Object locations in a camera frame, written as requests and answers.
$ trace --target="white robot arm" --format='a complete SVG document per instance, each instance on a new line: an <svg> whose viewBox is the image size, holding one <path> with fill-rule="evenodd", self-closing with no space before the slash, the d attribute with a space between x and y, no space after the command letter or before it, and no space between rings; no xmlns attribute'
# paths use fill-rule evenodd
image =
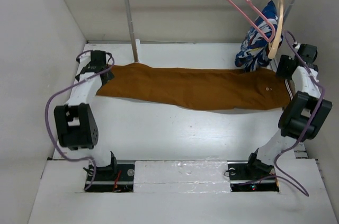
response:
<svg viewBox="0 0 339 224"><path fill-rule="evenodd" d="M82 70L75 79L79 82L107 70L107 54L105 51L92 50L90 56L77 59ZM62 147L71 150L93 149L97 144L99 132L90 103L96 92L113 77L112 72L109 71L89 79L74 87L69 100L64 105L55 107L54 117Z"/></svg>
<svg viewBox="0 0 339 224"><path fill-rule="evenodd" d="M322 99L318 103L321 93L312 81L313 79L317 82L318 68L313 65L317 56L317 48L308 44L301 44L298 47L298 55L310 68L310 73L297 57L294 59L289 56L281 57L276 74L293 80L296 93L284 109L278 123L279 130L274 136L264 146L251 153L247 162L230 162L228 165L228 171L232 172L230 173L231 181L249 181L235 183L233 186L238 191L256 190L254 181L261 181L263 177L270 178L271 182L275 183L271 172L278 157L283 152L292 149L297 143L313 139L332 108L330 101Z"/></svg>

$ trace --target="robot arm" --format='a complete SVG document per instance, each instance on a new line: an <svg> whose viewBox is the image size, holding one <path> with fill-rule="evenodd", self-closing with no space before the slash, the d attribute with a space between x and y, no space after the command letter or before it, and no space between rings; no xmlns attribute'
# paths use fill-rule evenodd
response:
<svg viewBox="0 0 339 224"><path fill-rule="evenodd" d="M247 169L250 172L255 173L259 169L267 174L270 173L276 156L296 143L319 100L319 88L310 79L310 76L312 76L317 80L318 69L313 65L317 55L316 47L302 44L298 54L308 64L312 75L308 74L305 67L298 64L296 58L291 59L288 56L282 56L277 75L292 79L296 94L280 117L278 123L280 130L269 142L250 155L247 164ZM301 142L306 139L313 139L318 134L331 108L332 103L330 101L322 101Z"/></svg>
<svg viewBox="0 0 339 224"><path fill-rule="evenodd" d="M90 56L81 57L77 61L83 67L75 77L78 82L108 68L105 51L91 51ZM97 144L99 132L90 103L96 92L113 77L112 72L109 71L89 79L73 89L69 100L64 105L55 107L54 117L62 147L71 150L93 149Z"/></svg>

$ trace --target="white platform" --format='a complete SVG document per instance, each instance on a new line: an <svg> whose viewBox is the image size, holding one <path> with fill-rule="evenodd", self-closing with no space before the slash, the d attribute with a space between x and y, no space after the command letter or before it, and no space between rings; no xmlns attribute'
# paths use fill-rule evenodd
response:
<svg viewBox="0 0 339 224"><path fill-rule="evenodd" d="M239 43L142 44L140 62L151 67L235 69ZM87 44L85 50L111 52L115 64L133 62L129 44ZM277 131L281 109L270 111L195 111L178 106L96 96L91 104L99 128L94 150L70 151L69 157L91 154L98 165L113 151L124 160L246 160ZM60 155L55 152L54 159ZM293 152L283 158L294 158Z"/></svg>
<svg viewBox="0 0 339 224"><path fill-rule="evenodd" d="M280 193L86 193L82 167L87 162L48 161L29 224L337 223L315 161L279 163L305 186L309 198L282 181Z"/></svg>
<svg viewBox="0 0 339 224"><path fill-rule="evenodd" d="M224 160L137 161L134 193L229 193Z"/></svg>

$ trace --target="brown cloth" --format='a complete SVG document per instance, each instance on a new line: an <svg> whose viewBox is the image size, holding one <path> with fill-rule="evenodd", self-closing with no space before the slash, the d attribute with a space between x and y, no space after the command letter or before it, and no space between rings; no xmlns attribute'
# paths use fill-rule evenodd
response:
<svg viewBox="0 0 339 224"><path fill-rule="evenodd" d="M283 79L268 69L151 68L144 64L114 66L115 78L98 95L167 103L195 110L268 110L287 105Z"/></svg>

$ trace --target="purple cable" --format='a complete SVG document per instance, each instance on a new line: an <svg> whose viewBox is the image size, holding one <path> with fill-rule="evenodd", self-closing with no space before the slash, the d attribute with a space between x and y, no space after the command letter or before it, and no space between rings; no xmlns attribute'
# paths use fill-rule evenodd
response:
<svg viewBox="0 0 339 224"><path fill-rule="evenodd" d="M93 50L87 50L87 51L84 51L84 52L80 53L80 54L77 56L77 58L79 58L81 55L83 55L83 54L85 54L85 53L87 53L87 52L91 52L91 51L93 51ZM93 182L94 182L94 179L95 179L95 173L96 173L96 163L95 163L95 160L94 160L94 158L91 157L91 156L83 157L83 158L80 158L80 159L71 159L71 158L68 158L68 157L63 153L63 151L62 151L62 150L60 149L60 147L58 146L57 141L54 139L54 136L53 136L51 127L50 127L50 125L49 125L48 111L49 111L49 106L50 106L52 100L53 100L56 96L58 96L59 94L64 93L64 92L66 92L66 91L68 91L68 90L70 90L70 89L72 89L72 88L74 88L74 87L76 87L76 86L78 86L78 85L81 85L82 83L88 81L89 79L91 79L91 78L93 78L93 77L96 77L96 76L99 76L99 75L101 75L101 74L104 74L104 73L109 72L109 71L113 68L113 66L114 66L114 59L113 59L113 57L112 57L112 55L111 55L110 53L106 53L106 54L110 57L109 60L108 60L108 62L109 62L110 60L112 60L112 65L111 65L109 68L107 68L107 69L105 69L105 70L103 70L103 71L101 71L101 72L99 72L99 73L96 73L96 74L94 74L94 75L92 75L92 76L90 76L90 77L88 77L88 78L86 78L86 79L84 79L84 80L81 80L81 81L78 82L78 83L75 83L75 84L73 84L73 85L70 85L70 86L68 86L67 88L65 88L65 89L63 89L63 90L61 90L61 91L59 91L59 92L53 94L53 95L48 99L48 101L47 101L47 103L46 103L46 107L45 107L45 109L44 109L44 122L45 122L45 124L46 124L46 129L47 129L48 136L49 136L50 140L52 141L52 143L53 143L55 149L56 149L56 150L58 151L58 153L61 155L61 157L64 158L65 160L69 161L69 162L80 162L81 160L89 160L89 161L93 164L93 175L92 175L91 182L89 183L89 185L88 185L84 190L88 190L88 189L92 186L92 184L93 184Z"/></svg>
<svg viewBox="0 0 339 224"><path fill-rule="evenodd" d="M267 176L267 177L264 177L264 178L261 178L261 179L258 179L258 180L255 180L255 181L249 181L249 182L246 182L246 183L242 183L241 185L247 185L247 184L252 184L252 183L256 183L256 182L260 182L262 180L265 180L265 179L268 179L268 178L279 178L279 179L282 179L282 180L285 180L286 182L290 183L291 185L293 185L296 189L298 189L302 194L304 194L305 196L309 196L307 190L305 189L305 187L303 187L301 185L301 183L299 183L295 178L293 178L291 175L287 174L285 171L283 171L277 164L277 161L278 159L280 158L281 155L283 155L284 153L286 153L287 151L289 150L292 150L295 146L298 145L298 143L300 143L305 134L306 134L306 131L307 129L309 128L310 124L312 123L316 113L318 112L319 108L320 108L320 105L324 99L324 95L325 95L325 88L323 86L321 86L315 79L313 76L311 76L311 70L310 68L307 66L307 64L304 62L304 60L300 57L300 55L295 51L295 49L293 48L293 44L287 39L287 33L293 38L294 42L296 41L294 35L290 32L290 31L285 31L285 39L286 39L286 42L288 44L288 46L290 47L290 49L293 51L294 55L298 58L298 60L300 61L300 63L302 64L302 66L306 69L306 71L308 72L308 74L310 75L310 78L311 78L311 81L313 82L313 84L315 84L316 86L318 86L322 93L319 97L319 100L310 116L310 118L308 119L307 123L306 123L306 126L304 127L304 129L302 130L299 138L297 139L297 141L294 143L293 146L289 147L288 149L285 149L283 150L281 153L279 153L275 158L274 158L274 165L275 167L280 171L282 172L285 176L287 176L289 179L293 180L298 186L296 186L294 183L292 183L290 180L286 179L285 177L282 177L282 176L278 176L278 175L270 175L270 176Z"/></svg>

